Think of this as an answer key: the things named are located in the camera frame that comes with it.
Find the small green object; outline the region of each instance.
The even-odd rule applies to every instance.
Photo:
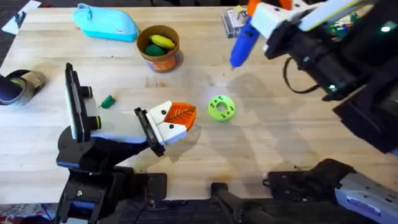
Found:
[[[216,121],[227,121],[234,116],[236,107],[230,97],[219,95],[209,101],[208,111]]]
[[[101,107],[104,109],[108,109],[110,108],[112,105],[114,105],[114,102],[116,102],[116,100],[111,96],[107,96],[105,98],[105,100],[102,102]]]
[[[145,48],[145,54],[150,56],[162,56],[166,53],[158,45],[151,44]]]

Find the orange robot part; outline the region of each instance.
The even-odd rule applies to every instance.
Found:
[[[283,9],[292,10],[292,0],[279,0]]]
[[[173,102],[164,122],[184,125],[188,132],[192,128],[196,116],[197,108],[195,106]]]
[[[259,3],[262,3],[262,1],[261,0],[249,0],[248,6],[246,8],[249,16],[253,17],[254,12],[256,11],[256,7]]]

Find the screw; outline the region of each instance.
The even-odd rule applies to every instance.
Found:
[[[155,207],[156,207],[155,201],[153,201],[153,200],[150,200],[150,201],[149,201],[149,204],[152,206],[152,208],[155,208]]]

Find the green donut toy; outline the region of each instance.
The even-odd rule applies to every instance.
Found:
[[[236,111],[234,101],[228,96],[215,96],[209,101],[209,115],[216,121],[227,121],[231,119]]]

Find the orange cup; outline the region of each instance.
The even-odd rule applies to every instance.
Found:
[[[145,48],[150,42],[149,37],[152,35],[162,35],[171,39],[175,43],[175,48],[162,56],[150,56],[145,54]],[[178,52],[180,50],[180,39],[175,30],[168,26],[157,25],[150,26],[138,35],[137,47],[142,57],[147,60],[150,69],[156,72],[168,72],[178,64]]]

